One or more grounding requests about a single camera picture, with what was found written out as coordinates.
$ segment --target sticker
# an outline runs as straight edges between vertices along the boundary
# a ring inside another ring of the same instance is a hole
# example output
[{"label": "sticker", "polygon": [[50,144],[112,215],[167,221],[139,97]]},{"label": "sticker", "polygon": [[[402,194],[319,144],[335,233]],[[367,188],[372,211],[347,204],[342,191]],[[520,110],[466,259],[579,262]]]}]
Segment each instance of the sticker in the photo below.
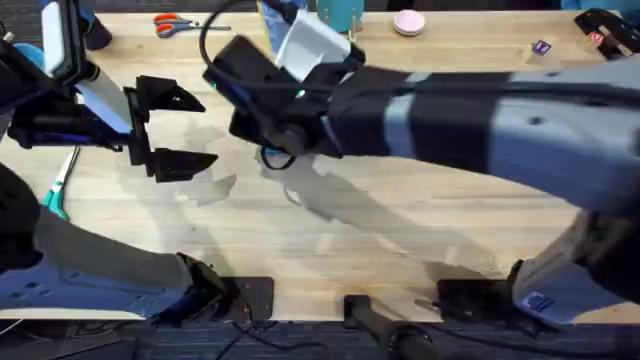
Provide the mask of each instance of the sticker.
[{"label": "sticker", "polygon": [[530,293],[522,300],[522,305],[537,313],[543,312],[549,306],[553,305],[553,303],[553,299],[537,291]]},{"label": "sticker", "polygon": [[538,40],[537,43],[533,44],[531,50],[534,54],[543,56],[544,54],[548,53],[549,50],[551,50],[551,44],[542,40]]},{"label": "sticker", "polygon": [[592,31],[589,33],[589,40],[593,42],[595,45],[600,46],[604,41],[604,35],[600,34],[597,31]]}]

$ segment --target black cable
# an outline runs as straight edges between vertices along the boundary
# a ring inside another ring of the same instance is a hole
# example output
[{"label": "black cable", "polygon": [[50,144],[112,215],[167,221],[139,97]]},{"label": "black cable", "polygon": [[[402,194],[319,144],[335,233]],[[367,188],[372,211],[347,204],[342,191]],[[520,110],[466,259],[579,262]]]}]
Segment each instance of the black cable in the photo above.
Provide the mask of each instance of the black cable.
[{"label": "black cable", "polygon": [[296,157],[293,155],[289,155],[289,159],[287,159],[287,162],[284,163],[284,165],[280,166],[280,167],[276,167],[273,166],[271,164],[271,161],[269,160],[269,156],[267,155],[267,148],[265,146],[260,148],[260,159],[262,159],[262,162],[264,163],[264,166],[267,167],[267,169],[269,170],[286,170],[288,168],[291,167],[291,165],[293,165],[293,163],[296,161]]},{"label": "black cable", "polygon": [[229,352],[229,350],[231,350],[231,348],[238,342],[240,341],[240,339],[242,339],[245,336],[244,333],[240,333],[238,334],[238,336],[236,336],[235,338],[233,338],[233,340],[229,341],[229,343],[220,351],[220,353],[218,353],[218,356],[216,356],[215,360],[221,360],[226,353]]},{"label": "black cable", "polygon": [[431,324],[431,323],[420,323],[419,326],[422,327],[426,327],[429,328],[431,330],[435,330],[438,332],[441,332],[443,334],[449,335],[451,337],[454,338],[458,338],[461,340],[465,340],[465,341],[471,341],[471,342],[476,342],[485,346],[491,346],[491,347],[497,347],[497,348],[502,348],[502,349],[508,349],[508,350],[514,350],[514,351],[521,351],[521,352],[528,352],[528,353],[534,353],[534,354],[541,354],[541,355],[547,355],[547,356],[555,356],[555,357],[561,357],[561,358],[573,358],[573,359],[609,359],[609,358],[613,358],[613,359],[619,359],[619,358],[624,358],[624,357],[637,357],[640,355],[640,353],[638,352],[602,352],[602,353],[580,353],[580,352],[571,352],[571,351],[564,351],[564,350],[557,350],[557,349],[545,349],[545,348],[538,348],[538,347],[534,347],[534,346],[529,346],[529,345],[524,345],[524,344],[509,344],[509,343],[505,343],[505,342],[501,342],[501,341],[494,341],[494,340],[488,340],[488,339],[480,339],[480,338],[475,338],[473,336],[468,336],[468,335],[463,335],[460,333],[457,333],[455,331],[452,330],[448,330],[448,329],[444,329],[441,328],[437,325]]},{"label": "black cable", "polygon": [[276,343],[273,343],[271,341],[268,341],[268,340],[260,337],[257,334],[254,334],[250,330],[243,329],[242,327],[240,327],[236,323],[232,323],[231,325],[236,330],[238,330],[239,332],[249,336],[253,340],[261,343],[262,345],[268,346],[268,347],[276,349],[278,351],[290,352],[290,351],[296,351],[296,350],[307,349],[307,348],[322,348],[327,352],[328,358],[330,360],[333,359],[333,353],[331,351],[331,348],[329,348],[329,346],[327,346],[324,343],[321,343],[321,342],[318,342],[318,341],[308,341],[308,342],[301,342],[301,343],[297,343],[297,344],[293,344],[293,345],[276,344]]}]

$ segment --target orange scissor handle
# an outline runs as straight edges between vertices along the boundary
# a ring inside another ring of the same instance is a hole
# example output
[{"label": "orange scissor handle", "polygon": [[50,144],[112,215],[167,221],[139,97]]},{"label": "orange scissor handle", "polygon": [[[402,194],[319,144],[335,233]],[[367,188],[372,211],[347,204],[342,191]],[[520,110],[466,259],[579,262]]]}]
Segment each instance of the orange scissor handle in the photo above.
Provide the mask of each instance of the orange scissor handle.
[{"label": "orange scissor handle", "polygon": [[182,20],[182,19],[180,18],[180,16],[178,16],[178,14],[174,14],[174,13],[160,14],[153,18],[153,22],[155,23],[162,22],[162,21],[172,21],[172,20]]}]

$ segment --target wooden tabletop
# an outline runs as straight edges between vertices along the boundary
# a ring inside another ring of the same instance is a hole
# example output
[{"label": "wooden tabletop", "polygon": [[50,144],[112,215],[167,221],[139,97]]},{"label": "wooden tabletop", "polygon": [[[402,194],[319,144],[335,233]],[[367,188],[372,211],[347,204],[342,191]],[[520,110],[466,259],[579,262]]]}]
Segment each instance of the wooden tabletop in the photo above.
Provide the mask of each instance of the wooden tabletop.
[{"label": "wooden tabletop", "polygon": [[[182,14],[203,19],[205,14]],[[597,64],[581,49],[573,12],[425,13],[416,38],[397,35],[392,14],[365,14],[358,35],[369,64],[420,71],[530,70]],[[222,275],[275,279],[274,319],[338,320],[346,294],[371,295],[395,317],[440,321],[429,306],[435,281],[504,278],[520,258],[537,255],[570,224],[562,200],[490,177],[416,161],[325,157],[288,171],[265,170],[256,147],[227,132],[232,108],[201,78],[197,32],[155,36],[153,14],[102,14],[113,32],[92,58],[116,83],[138,75],[169,77],[193,92],[204,114],[157,111],[152,146],[221,155],[191,182],[155,184],[128,156],[87,148],[66,190],[65,208],[85,229],[156,252],[185,252]],[[257,14],[223,15],[231,32],[210,32],[215,54],[236,33],[268,51]],[[529,65],[522,49],[539,39],[551,60]],[[70,149],[20,149],[5,139],[0,159],[44,195]],[[127,318],[95,311],[5,310],[2,317]],[[640,321],[627,304],[581,322]]]}]

